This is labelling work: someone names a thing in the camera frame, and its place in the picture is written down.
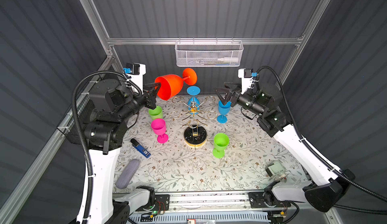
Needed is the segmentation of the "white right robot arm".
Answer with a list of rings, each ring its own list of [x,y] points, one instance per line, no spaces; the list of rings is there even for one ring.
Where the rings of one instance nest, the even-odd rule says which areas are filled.
[[[350,186],[363,191],[383,202],[386,197],[371,191],[356,182],[355,175],[349,170],[342,170],[321,154],[300,133],[290,111],[283,85],[275,70],[262,66],[257,71],[240,69],[240,83],[226,82],[223,87],[216,87],[215,93],[223,105],[239,105],[255,116],[262,130],[281,143],[302,165],[309,180],[291,184],[274,180],[263,193],[264,204],[276,207],[280,202],[309,203],[323,213],[332,207],[366,213],[386,215],[385,210],[371,210],[338,205],[337,202],[346,194]]]

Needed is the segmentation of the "blue wine glass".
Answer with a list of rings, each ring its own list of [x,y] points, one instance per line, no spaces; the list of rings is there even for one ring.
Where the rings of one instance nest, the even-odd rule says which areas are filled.
[[[191,96],[187,102],[189,113],[196,115],[200,109],[200,102],[197,99],[197,95],[201,92],[201,90],[197,86],[190,86],[186,91]]]
[[[218,103],[218,111],[219,116],[217,117],[217,121],[221,124],[225,124],[227,122],[226,115],[229,113],[231,108],[231,102],[227,102],[225,105],[222,104],[221,101]]]

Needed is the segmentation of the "red wine glass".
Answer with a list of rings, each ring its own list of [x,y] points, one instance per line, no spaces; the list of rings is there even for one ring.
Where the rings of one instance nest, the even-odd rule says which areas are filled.
[[[155,79],[155,83],[160,83],[157,96],[164,101],[168,101],[180,93],[184,83],[192,86],[196,84],[197,79],[196,72],[191,68],[186,68],[182,73],[182,77],[175,74],[159,76]]]

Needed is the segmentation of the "pink wine glass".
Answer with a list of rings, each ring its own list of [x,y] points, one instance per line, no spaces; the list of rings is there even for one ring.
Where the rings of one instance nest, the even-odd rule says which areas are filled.
[[[165,120],[159,118],[155,119],[151,123],[151,128],[154,133],[157,135],[157,141],[161,144],[165,144],[169,136],[166,134],[166,122]]]

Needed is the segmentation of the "green wine glass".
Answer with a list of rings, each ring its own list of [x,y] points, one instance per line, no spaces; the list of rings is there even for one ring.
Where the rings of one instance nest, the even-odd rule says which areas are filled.
[[[229,137],[224,133],[218,133],[214,136],[214,148],[212,154],[215,158],[223,158],[225,150],[229,145]]]
[[[163,110],[160,106],[157,106],[155,109],[149,109],[148,113],[152,120],[163,118]]]

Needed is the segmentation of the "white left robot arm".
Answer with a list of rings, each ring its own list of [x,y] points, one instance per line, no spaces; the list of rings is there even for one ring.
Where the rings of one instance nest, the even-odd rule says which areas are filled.
[[[96,115],[83,125],[80,121],[76,97],[79,87],[88,79],[111,74],[121,77],[126,85],[116,79],[97,82],[89,93]],[[127,120],[139,116],[146,107],[155,109],[160,83],[150,83],[139,88],[131,77],[114,71],[97,71],[78,82],[72,94],[74,128],[81,143],[86,164],[83,197],[74,224],[125,224],[129,216],[142,206],[154,202],[154,189],[141,187],[123,200],[112,196],[114,170],[123,146],[123,138],[129,130]]]

